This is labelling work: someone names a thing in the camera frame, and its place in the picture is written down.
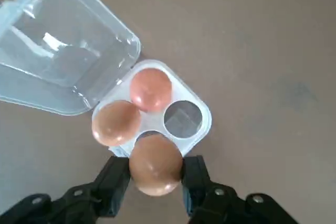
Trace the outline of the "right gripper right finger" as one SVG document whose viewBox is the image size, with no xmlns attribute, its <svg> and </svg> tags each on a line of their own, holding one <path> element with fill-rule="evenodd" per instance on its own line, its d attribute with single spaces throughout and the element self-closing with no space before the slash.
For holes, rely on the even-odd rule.
<svg viewBox="0 0 336 224">
<path fill-rule="evenodd" d="M 234 188 L 211 181 L 200 155 L 183 158 L 182 185 L 189 223 L 297 223 L 267 194 L 241 199 Z"/>
</svg>

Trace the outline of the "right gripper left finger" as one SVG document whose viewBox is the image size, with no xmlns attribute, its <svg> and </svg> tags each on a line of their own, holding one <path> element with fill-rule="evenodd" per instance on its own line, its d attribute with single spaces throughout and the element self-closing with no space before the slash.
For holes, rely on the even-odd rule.
<svg viewBox="0 0 336 224">
<path fill-rule="evenodd" d="M 114 218 L 130 181 L 129 159 L 112 156 L 93 182 L 71 187 L 52 200 L 32 194 L 1 214 L 1 223 L 96 223 Z"/>
</svg>

